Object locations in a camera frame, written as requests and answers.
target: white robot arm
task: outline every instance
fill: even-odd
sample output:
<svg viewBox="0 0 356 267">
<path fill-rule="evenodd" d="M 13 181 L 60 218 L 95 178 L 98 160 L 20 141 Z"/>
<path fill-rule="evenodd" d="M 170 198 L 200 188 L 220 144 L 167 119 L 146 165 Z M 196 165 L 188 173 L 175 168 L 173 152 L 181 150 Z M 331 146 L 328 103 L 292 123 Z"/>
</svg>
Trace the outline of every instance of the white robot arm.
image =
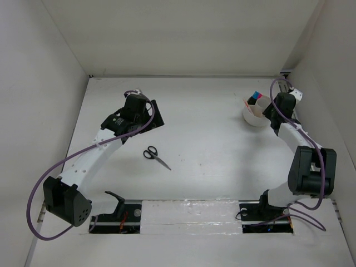
<svg viewBox="0 0 356 267">
<path fill-rule="evenodd" d="M 243 222 L 273 221 L 290 204 L 305 197 L 319 197 L 316 207 L 307 207 L 314 210 L 320 205 L 322 198 L 330 195 L 334 189 L 336 152 L 314 142 L 301 128 L 300 123 L 292 119 L 294 107 L 300 100 L 301 93 L 298 90 L 279 93 L 263 112 L 271 121 L 271 128 L 276 135 L 285 141 L 295 154 L 287 182 L 275 189 L 266 190 L 259 201 L 240 202 L 240 212 L 244 212 L 241 217 Z"/>
<path fill-rule="evenodd" d="M 151 105 L 152 115 L 149 115 L 147 103 Z M 144 95 L 131 91 L 126 95 L 125 106 L 109 115 L 102 123 L 93 141 L 94 148 L 88 147 L 88 151 L 84 152 L 69 169 L 57 178 L 49 176 L 44 181 L 43 193 L 47 211 L 72 226 L 82 225 L 92 210 L 91 201 L 86 199 L 87 185 L 104 162 L 129 137 L 162 125 L 164 122 L 156 101 L 149 101 Z M 106 193 L 116 197 L 119 202 L 123 200 L 109 191 Z"/>
</svg>

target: red wire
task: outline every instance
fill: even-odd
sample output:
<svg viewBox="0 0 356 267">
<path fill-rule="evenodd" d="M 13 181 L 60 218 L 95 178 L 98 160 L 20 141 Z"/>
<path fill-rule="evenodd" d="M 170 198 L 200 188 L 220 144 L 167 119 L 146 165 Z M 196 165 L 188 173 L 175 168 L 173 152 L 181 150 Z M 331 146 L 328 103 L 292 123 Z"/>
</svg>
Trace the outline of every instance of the red wire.
<svg viewBox="0 0 356 267">
<path fill-rule="evenodd" d="M 123 229 L 123 224 L 125 223 L 127 217 L 128 217 L 128 212 L 125 212 L 125 214 L 123 216 L 123 220 L 121 221 L 121 224 L 120 224 L 120 231 L 118 232 L 119 234 L 121 233 L 121 231 Z"/>
</svg>

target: scissors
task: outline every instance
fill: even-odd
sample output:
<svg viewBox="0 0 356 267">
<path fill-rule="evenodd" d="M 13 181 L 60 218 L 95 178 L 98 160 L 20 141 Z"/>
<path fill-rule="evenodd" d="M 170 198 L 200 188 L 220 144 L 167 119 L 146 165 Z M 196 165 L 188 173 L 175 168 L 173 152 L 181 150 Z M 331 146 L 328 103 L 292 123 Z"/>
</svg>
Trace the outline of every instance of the scissors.
<svg viewBox="0 0 356 267">
<path fill-rule="evenodd" d="M 154 146 L 149 146 L 147 150 L 144 151 L 145 158 L 149 160 L 157 160 L 160 164 L 162 164 L 163 166 L 165 166 L 167 169 L 171 171 L 172 169 L 169 168 L 169 166 L 157 156 L 158 156 L 158 151 Z"/>
</svg>

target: scissor handle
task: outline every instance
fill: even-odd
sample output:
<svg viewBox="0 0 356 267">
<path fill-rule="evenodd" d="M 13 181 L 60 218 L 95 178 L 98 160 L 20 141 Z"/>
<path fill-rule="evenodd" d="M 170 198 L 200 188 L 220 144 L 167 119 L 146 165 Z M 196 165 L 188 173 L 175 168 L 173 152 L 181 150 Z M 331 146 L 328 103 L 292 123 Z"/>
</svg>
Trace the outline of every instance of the scissor handle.
<svg viewBox="0 0 356 267">
<path fill-rule="evenodd" d="M 154 146 L 149 146 L 147 148 L 147 150 L 144 151 L 144 157 L 149 159 L 149 160 L 153 160 L 155 159 L 155 157 L 153 157 L 153 155 L 157 156 L 158 155 L 158 151 Z"/>
</svg>

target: white table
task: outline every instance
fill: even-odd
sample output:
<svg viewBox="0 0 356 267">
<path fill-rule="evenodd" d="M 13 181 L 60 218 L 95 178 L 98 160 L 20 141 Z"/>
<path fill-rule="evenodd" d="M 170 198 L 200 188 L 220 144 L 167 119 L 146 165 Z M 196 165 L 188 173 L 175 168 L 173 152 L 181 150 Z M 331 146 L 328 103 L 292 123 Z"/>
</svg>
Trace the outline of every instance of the white table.
<svg viewBox="0 0 356 267">
<path fill-rule="evenodd" d="M 165 126 L 129 139 L 99 171 L 88 197 L 115 203 L 103 193 L 110 190 L 142 200 L 258 199 L 286 181 L 293 159 L 271 128 L 251 127 L 241 115 L 242 98 L 254 91 L 267 95 L 271 81 L 90 79 L 69 154 L 91 144 L 102 121 L 123 106 L 126 90 L 139 87 L 156 99 Z M 172 171 L 143 157 L 149 145 Z M 32 266 L 353 266 L 332 203 L 325 201 L 313 216 L 327 232 L 294 220 L 294 235 L 242 234 L 231 220 L 233 235 L 91 235 L 87 221 L 55 241 L 39 241 Z M 47 213 L 41 233 L 50 236 L 64 227 Z"/>
</svg>

